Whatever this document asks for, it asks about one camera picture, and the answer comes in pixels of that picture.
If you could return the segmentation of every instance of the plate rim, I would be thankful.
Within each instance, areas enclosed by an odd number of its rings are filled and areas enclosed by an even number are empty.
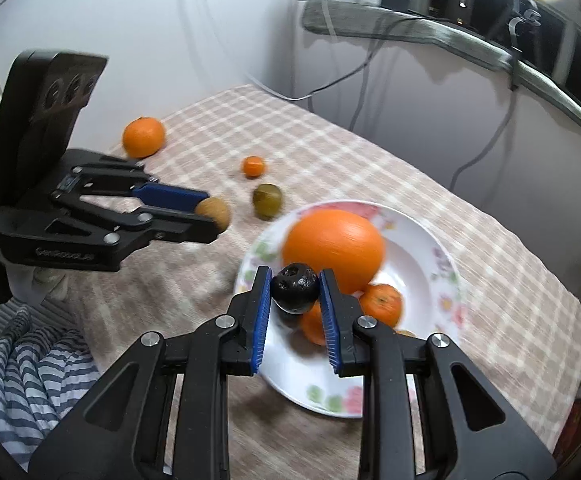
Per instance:
[[[247,258],[246,255],[250,254],[252,252],[252,248],[255,247],[257,245],[257,243],[260,241],[260,238],[262,238],[277,222],[280,222],[281,220],[285,219],[286,217],[289,217],[290,215],[296,215],[306,209],[312,208],[314,206],[318,206],[318,205],[326,205],[326,204],[333,204],[333,203],[342,203],[342,202],[349,202],[349,203],[358,203],[358,204],[365,204],[365,205],[371,205],[371,206],[375,206],[377,208],[380,209],[388,209],[394,213],[397,213],[398,215],[401,215],[402,217],[405,217],[411,221],[413,221],[415,224],[417,224],[421,229],[423,229],[434,241],[435,243],[443,250],[445,256],[448,258],[448,261],[450,263],[450,266],[453,270],[453,272],[457,275],[458,279],[457,279],[457,291],[459,293],[459,297],[462,299],[462,303],[465,302],[465,294],[464,294],[464,288],[462,286],[462,278],[461,278],[461,274],[459,273],[459,269],[457,268],[457,264],[455,262],[454,257],[452,256],[452,254],[448,251],[448,249],[446,249],[446,246],[441,243],[441,241],[424,225],[421,224],[421,222],[419,222],[418,220],[414,219],[412,216],[399,211],[393,207],[387,206],[387,205],[383,205],[380,204],[378,202],[372,202],[370,200],[357,200],[354,198],[342,198],[342,199],[334,199],[334,200],[323,200],[321,202],[313,202],[310,204],[307,204],[305,206],[293,209],[292,211],[287,212],[286,214],[282,215],[279,218],[274,219],[274,221],[272,221],[267,227],[266,229],[264,229],[254,240],[252,243],[250,243],[250,245],[248,246],[248,249],[246,250],[246,253],[244,254],[244,256],[242,257],[241,263],[239,265],[239,269],[237,270],[237,276],[235,278],[235,283],[233,286],[233,295],[239,294],[238,292],[238,282],[240,279],[240,276],[243,273],[244,270],[244,266],[246,265],[247,262]],[[459,336],[460,339],[462,337],[462,333],[464,332],[463,328],[457,328],[459,331]],[[455,344],[457,346],[459,346],[459,348],[461,348],[461,341],[455,341]],[[283,391],[282,389],[275,383],[275,381],[272,381],[271,379],[268,378],[268,376],[264,376],[261,374],[260,377],[267,383],[270,384],[270,386],[272,386],[272,388],[279,393],[280,395],[282,395],[283,397],[285,397],[286,399],[288,399],[290,402],[292,402],[293,404],[296,404],[306,410],[310,410],[311,412],[314,413],[319,413],[320,415],[325,415],[325,416],[332,416],[334,418],[362,418],[362,414],[355,414],[355,413],[335,413],[335,412],[329,412],[328,410],[325,410],[319,406],[314,406],[314,405],[310,405],[310,404],[306,404],[305,402],[299,401],[295,398],[291,399],[290,397],[288,397]]]

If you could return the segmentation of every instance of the white wall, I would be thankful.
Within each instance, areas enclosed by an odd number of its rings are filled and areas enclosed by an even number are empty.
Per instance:
[[[290,92],[290,0],[209,0],[233,57]],[[219,48],[200,0],[0,0],[0,89],[28,48],[104,54],[109,64],[72,146],[106,150],[126,123],[163,117],[246,82]]]
[[[330,38],[297,22],[297,94],[328,83]],[[368,40],[339,38],[345,70]],[[314,98],[315,112],[348,128],[361,73]],[[431,45],[387,42],[373,60],[355,131],[448,186],[506,114],[508,78]],[[524,88],[494,150],[455,192],[517,234],[581,300],[581,128]]]

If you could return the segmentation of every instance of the gray and white striped fabric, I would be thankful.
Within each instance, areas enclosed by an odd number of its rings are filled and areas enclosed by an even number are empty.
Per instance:
[[[0,336],[0,442],[24,470],[99,376],[77,330],[31,330],[28,309],[17,311]]]

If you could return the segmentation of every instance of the beige plaid tablecloth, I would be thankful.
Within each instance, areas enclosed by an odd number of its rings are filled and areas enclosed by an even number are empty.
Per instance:
[[[162,182],[222,196],[231,228],[208,246],[153,242],[120,272],[76,272],[69,305],[101,370],[148,330],[190,332],[225,312],[241,258],[267,223],[254,217],[261,182],[285,210],[358,198],[431,229],[459,266],[467,304],[461,347],[552,449],[581,376],[581,307],[512,233],[422,172],[367,140],[240,86],[165,120],[167,146],[146,161]],[[263,179],[241,160],[263,155]],[[356,478],[361,425],[307,412],[260,378],[230,378],[235,479]]]

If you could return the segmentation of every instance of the plate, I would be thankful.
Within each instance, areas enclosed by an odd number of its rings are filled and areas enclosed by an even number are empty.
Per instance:
[[[426,339],[443,332],[461,343],[465,307],[459,274],[442,244],[422,225],[395,209],[353,200],[321,202],[289,213],[272,223],[244,256],[235,294],[250,290],[260,265],[273,274],[282,270],[280,253],[289,229],[318,209],[342,209],[370,220],[385,240],[386,254],[372,283],[388,283],[403,296],[403,314],[396,328]],[[323,347],[309,342],[295,316],[273,303],[266,333],[266,350],[259,374],[292,402],[314,412],[360,417],[363,379],[339,378]],[[414,398],[414,382],[409,394]]]

